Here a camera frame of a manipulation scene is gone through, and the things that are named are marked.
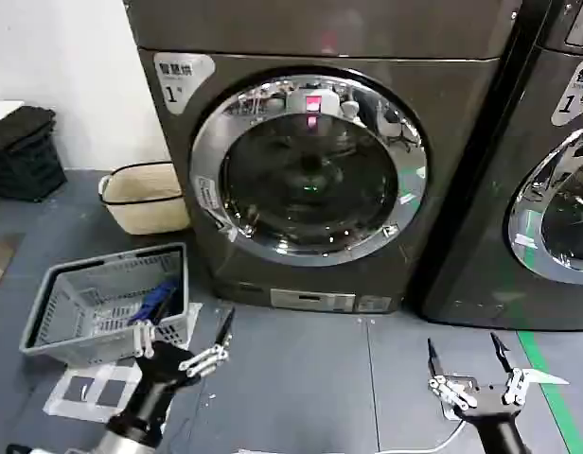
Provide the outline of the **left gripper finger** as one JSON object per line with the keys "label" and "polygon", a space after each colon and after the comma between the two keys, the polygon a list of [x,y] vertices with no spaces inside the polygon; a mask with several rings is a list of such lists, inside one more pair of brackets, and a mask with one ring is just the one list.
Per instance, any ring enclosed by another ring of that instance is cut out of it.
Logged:
{"label": "left gripper finger", "polygon": [[156,326],[169,314],[178,299],[178,283],[163,282],[149,291],[132,315],[133,355],[152,358]]}
{"label": "left gripper finger", "polygon": [[218,332],[214,344],[198,355],[179,364],[179,371],[187,377],[206,377],[229,359],[229,347],[233,338],[232,324],[236,310],[231,308]]}

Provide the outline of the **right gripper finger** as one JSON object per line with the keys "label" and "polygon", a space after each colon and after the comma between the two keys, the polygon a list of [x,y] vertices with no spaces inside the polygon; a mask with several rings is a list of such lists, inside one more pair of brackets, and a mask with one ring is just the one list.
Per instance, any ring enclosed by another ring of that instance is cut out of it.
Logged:
{"label": "right gripper finger", "polygon": [[460,410],[475,409],[477,399],[465,391],[465,386],[455,382],[444,373],[439,356],[434,348],[433,341],[428,338],[428,367],[431,373],[429,379],[430,390],[441,402]]}
{"label": "right gripper finger", "polygon": [[527,393],[523,370],[515,365],[515,362],[510,356],[510,349],[505,346],[502,340],[493,332],[490,333],[490,337],[494,344],[496,357],[508,375],[506,391],[503,394],[503,402],[506,405],[516,404],[523,406]]}

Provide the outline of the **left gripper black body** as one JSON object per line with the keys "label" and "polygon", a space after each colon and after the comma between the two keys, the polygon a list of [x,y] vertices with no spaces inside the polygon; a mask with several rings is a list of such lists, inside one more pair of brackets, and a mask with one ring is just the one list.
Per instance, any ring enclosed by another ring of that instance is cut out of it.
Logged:
{"label": "left gripper black body", "polygon": [[106,428],[119,436],[161,436],[168,407],[183,387],[194,379],[179,369],[193,354],[175,344],[157,340],[151,358],[136,359],[141,379],[122,412],[111,417]]}

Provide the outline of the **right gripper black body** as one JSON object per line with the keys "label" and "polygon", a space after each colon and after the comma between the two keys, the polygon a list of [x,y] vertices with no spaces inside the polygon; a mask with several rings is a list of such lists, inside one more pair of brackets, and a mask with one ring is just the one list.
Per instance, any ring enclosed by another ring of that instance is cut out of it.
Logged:
{"label": "right gripper black body", "polygon": [[464,410],[454,404],[453,411],[462,421],[476,428],[486,454],[526,454],[527,446],[516,426],[522,406],[505,404],[504,393],[503,385],[469,388],[466,395],[475,399],[477,406],[468,406]]}

